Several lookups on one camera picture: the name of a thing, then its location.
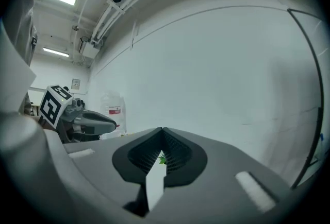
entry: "white tape strip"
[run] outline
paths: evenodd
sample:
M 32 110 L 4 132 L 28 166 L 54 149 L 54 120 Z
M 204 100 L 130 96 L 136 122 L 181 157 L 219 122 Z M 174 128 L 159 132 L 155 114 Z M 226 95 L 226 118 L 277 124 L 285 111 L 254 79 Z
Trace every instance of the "white tape strip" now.
M 242 186 L 248 197 L 256 207 L 265 213 L 276 206 L 275 201 L 267 194 L 265 190 L 257 183 L 249 172 L 243 171 L 235 175 L 235 178 Z
M 80 157 L 84 157 L 84 156 L 89 156 L 90 154 L 93 154 L 93 153 L 95 153 L 94 150 L 86 149 L 86 150 L 79 151 L 79 152 L 72 152 L 69 154 L 69 157 L 72 159 L 75 159 L 75 158 L 80 158 Z

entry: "gray clothing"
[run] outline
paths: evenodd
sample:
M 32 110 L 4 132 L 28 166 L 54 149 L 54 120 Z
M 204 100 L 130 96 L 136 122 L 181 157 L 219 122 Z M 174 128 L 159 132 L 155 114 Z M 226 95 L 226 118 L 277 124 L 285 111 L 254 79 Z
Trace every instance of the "gray clothing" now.
M 11 43 L 28 66 L 37 43 L 37 32 L 33 26 L 33 5 L 34 0 L 12 0 L 2 18 Z M 19 112 L 30 115 L 30 110 L 31 103 L 26 94 Z

